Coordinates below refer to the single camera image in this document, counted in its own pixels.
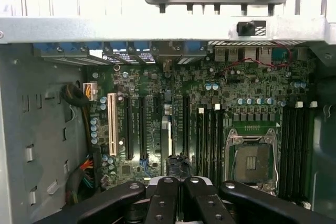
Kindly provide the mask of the CPU socket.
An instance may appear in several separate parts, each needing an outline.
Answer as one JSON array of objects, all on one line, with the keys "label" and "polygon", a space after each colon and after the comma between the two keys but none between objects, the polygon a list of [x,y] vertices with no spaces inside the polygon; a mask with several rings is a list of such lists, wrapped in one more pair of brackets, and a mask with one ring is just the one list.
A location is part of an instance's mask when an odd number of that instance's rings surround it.
[{"label": "CPU socket", "polygon": [[278,139],[276,131],[241,134],[235,128],[228,132],[225,142],[225,180],[240,183],[279,182],[277,168]]}]

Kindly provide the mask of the RAM slot with white clips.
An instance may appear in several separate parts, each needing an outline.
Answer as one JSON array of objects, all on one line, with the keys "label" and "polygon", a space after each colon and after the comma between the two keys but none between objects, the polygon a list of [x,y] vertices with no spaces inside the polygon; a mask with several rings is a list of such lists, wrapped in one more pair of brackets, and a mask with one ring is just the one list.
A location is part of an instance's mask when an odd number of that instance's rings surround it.
[{"label": "RAM slot with white clips", "polygon": [[296,201],[300,196],[301,147],[302,147],[302,110],[289,109],[289,143],[291,144],[289,159],[290,199]]},{"label": "RAM slot with white clips", "polygon": [[213,134],[213,171],[214,177],[217,177],[219,165],[221,161],[221,131],[222,131],[222,116],[220,110],[214,110],[214,134]]},{"label": "RAM slot with white clips", "polygon": [[314,118],[316,108],[307,109],[307,144],[306,144],[306,175],[305,175],[305,199],[312,201],[312,156],[313,156],[313,137],[314,137]]}]

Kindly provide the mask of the long black expansion slot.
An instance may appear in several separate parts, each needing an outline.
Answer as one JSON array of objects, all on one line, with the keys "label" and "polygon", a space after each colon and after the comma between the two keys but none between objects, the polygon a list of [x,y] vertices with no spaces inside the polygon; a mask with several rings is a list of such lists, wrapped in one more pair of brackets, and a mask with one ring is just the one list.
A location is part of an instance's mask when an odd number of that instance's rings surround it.
[{"label": "long black expansion slot", "polygon": [[129,97],[125,98],[125,129],[126,129],[126,143],[125,143],[125,154],[126,160],[130,161],[133,159],[134,149],[133,149],[133,125],[132,125],[132,104]]},{"label": "long black expansion slot", "polygon": [[190,98],[183,96],[183,154],[189,157],[190,154]]},{"label": "long black expansion slot", "polygon": [[146,139],[146,99],[140,96],[139,103],[139,152],[140,152],[140,165],[146,171],[148,166],[148,152],[147,152],[147,139]]}]

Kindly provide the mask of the white expansion slot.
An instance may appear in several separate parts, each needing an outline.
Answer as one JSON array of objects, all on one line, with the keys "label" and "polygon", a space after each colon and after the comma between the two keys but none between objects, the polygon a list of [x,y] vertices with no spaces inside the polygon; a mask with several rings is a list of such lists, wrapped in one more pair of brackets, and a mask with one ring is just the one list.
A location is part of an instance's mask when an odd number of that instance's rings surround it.
[{"label": "white expansion slot", "polygon": [[118,112],[117,112],[117,94],[107,94],[108,104],[108,130],[109,130],[109,155],[117,154],[118,140]]}]

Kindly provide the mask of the short black expansion slot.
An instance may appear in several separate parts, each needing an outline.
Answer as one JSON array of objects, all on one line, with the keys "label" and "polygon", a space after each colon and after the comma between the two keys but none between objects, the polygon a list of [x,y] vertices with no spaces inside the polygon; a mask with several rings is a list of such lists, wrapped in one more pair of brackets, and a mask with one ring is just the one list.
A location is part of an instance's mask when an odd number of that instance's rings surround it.
[{"label": "short black expansion slot", "polygon": [[153,111],[155,115],[160,115],[162,111],[162,101],[158,95],[153,97]]}]

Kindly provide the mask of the green motherboard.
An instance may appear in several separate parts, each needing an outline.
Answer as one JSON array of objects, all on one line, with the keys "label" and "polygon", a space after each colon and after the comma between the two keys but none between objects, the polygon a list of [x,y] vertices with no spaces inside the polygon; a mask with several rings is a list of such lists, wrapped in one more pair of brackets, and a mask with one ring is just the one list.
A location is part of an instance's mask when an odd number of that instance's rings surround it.
[{"label": "green motherboard", "polygon": [[[316,108],[315,94],[316,59],[310,53],[300,52],[296,60],[287,63],[266,64],[243,59],[235,62],[217,62],[214,52],[199,61],[181,57],[175,67],[174,126],[173,141],[175,155],[183,154],[183,96],[190,98],[190,154],[192,176],[206,176],[206,110],[220,110],[224,116],[225,141],[230,129],[241,134],[265,133],[268,128],[276,131],[278,139],[277,168],[280,180],[282,108]],[[92,144],[90,175],[102,190],[122,184],[127,180],[138,180],[148,184],[151,178],[166,176],[161,122],[163,116],[162,72],[154,57],[147,55],[143,64],[130,58],[111,59],[111,65],[88,68],[88,82],[98,85],[98,98],[89,104],[89,129]],[[117,94],[118,140],[117,154],[109,155],[107,94]],[[162,111],[155,115],[153,97],[160,96]],[[145,171],[140,165],[139,152],[139,103],[146,99],[146,139],[148,166]],[[125,154],[125,98],[132,104],[133,159],[126,160]],[[214,177],[213,144],[211,176],[207,177],[214,186],[225,181],[223,176]],[[290,199],[289,171],[290,149],[288,149],[286,200]]]}]

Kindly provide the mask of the white power connector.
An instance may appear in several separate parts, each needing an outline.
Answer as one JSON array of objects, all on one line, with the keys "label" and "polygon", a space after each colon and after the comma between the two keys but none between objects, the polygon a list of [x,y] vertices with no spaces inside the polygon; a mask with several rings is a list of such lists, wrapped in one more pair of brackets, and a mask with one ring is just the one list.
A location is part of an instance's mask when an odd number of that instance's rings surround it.
[{"label": "white power connector", "polygon": [[96,82],[87,82],[82,85],[83,93],[89,101],[96,101],[98,98],[98,85]]}]

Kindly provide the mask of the rear port block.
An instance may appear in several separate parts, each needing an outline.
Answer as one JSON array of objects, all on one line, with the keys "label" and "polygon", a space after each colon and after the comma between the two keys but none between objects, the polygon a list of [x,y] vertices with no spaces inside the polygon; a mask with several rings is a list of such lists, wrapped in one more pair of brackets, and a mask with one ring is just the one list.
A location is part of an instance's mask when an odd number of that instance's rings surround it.
[{"label": "rear port block", "polygon": [[287,63],[289,60],[289,52],[291,59],[296,60],[298,53],[306,53],[306,48],[285,48],[280,46],[247,46],[247,47],[215,47],[214,60],[217,62],[235,62],[247,59],[247,62],[252,60],[266,64],[281,64]]}]

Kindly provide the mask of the open grey PC case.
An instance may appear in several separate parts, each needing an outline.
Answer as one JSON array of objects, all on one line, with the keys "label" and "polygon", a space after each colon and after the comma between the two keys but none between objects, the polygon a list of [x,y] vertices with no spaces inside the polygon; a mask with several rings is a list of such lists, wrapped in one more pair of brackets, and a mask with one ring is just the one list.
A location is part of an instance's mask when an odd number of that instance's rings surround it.
[{"label": "open grey PC case", "polygon": [[90,175],[88,68],[180,42],[199,61],[215,47],[306,48],[316,59],[312,201],[336,219],[336,22],[326,18],[169,16],[0,18],[0,224],[32,224],[102,193]]}]

